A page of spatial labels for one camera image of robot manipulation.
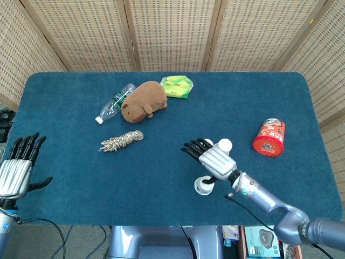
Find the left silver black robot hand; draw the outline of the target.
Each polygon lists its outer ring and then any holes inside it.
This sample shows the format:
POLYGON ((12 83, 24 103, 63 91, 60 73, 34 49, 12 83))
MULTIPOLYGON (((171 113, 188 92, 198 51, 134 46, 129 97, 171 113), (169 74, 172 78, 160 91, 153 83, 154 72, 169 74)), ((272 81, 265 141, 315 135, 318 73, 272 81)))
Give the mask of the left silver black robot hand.
POLYGON ((46 136, 40 138, 37 132, 18 138, 12 144, 7 159, 1 164, 1 199, 19 200, 27 192, 42 189, 53 180, 49 176, 42 182, 30 183, 32 169, 45 140, 46 136))

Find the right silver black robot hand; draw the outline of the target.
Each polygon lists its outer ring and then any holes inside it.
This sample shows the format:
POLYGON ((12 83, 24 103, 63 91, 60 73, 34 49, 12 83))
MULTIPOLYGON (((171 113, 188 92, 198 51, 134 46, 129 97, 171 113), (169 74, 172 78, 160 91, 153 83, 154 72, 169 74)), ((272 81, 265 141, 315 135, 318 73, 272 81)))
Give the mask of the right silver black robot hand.
POLYGON ((203 180, 203 183, 212 184, 221 180, 229 181, 233 186, 242 172, 237 169, 237 163, 229 156, 232 147, 232 142, 226 138, 220 139, 216 144, 209 139, 197 138, 184 143, 181 151, 197 160, 212 174, 211 178, 203 180))

